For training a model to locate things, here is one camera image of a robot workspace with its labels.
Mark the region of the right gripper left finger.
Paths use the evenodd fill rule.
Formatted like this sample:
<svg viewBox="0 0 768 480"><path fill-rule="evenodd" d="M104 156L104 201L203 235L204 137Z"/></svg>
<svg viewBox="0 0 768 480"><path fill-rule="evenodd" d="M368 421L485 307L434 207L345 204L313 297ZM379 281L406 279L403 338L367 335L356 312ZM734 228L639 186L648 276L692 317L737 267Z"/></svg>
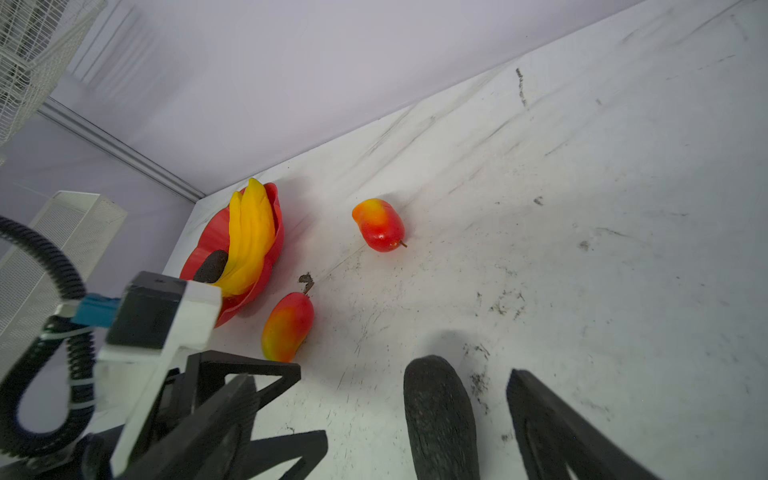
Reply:
<svg viewBox="0 0 768 480"><path fill-rule="evenodd" d="M235 376L120 477L241 479L257 407L254 378Z"/></svg>

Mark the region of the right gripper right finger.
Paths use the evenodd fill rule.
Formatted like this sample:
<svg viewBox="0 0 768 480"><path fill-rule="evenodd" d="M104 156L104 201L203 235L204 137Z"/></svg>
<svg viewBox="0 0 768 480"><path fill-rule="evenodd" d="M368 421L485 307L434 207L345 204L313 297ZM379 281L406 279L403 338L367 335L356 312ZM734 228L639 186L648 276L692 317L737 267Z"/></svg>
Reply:
<svg viewBox="0 0 768 480"><path fill-rule="evenodd" d="M511 372L506 397L530 479L654 479L535 375Z"/></svg>

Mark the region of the red-yellow fake mango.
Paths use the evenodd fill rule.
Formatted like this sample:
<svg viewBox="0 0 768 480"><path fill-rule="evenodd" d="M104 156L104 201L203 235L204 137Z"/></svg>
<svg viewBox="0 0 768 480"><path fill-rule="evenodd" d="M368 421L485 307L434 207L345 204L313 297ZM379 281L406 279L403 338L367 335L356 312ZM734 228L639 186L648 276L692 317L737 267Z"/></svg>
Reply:
<svg viewBox="0 0 768 480"><path fill-rule="evenodd" d="M310 297L294 292L281 299L269 315L261 336L266 360L289 363L309 334L314 322Z"/></svg>

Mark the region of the yellow fake banana bunch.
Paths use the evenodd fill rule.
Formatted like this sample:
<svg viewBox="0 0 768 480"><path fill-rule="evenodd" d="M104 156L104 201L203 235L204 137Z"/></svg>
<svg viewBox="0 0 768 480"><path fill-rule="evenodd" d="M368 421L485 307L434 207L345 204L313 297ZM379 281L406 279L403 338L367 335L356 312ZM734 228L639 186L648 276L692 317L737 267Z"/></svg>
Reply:
<svg viewBox="0 0 768 480"><path fill-rule="evenodd" d="M222 295L240 295L260 275L263 255L274 241L272 209L263 184L249 179L243 193L233 193L229 203L229 258L215 283Z"/></svg>

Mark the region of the red-orange fake mango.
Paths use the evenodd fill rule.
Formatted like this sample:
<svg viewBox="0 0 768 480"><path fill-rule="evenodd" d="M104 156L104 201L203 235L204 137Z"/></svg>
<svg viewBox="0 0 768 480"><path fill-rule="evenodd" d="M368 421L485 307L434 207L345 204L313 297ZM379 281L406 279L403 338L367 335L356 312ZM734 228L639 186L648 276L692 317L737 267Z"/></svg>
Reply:
<svg viewBox="0 0 768 480"><path fill-rule="evenodd" d="M388 202L377 198L365 200L352 210L352 218L373 250L386 253L406 247L405 226Z"/></svg>

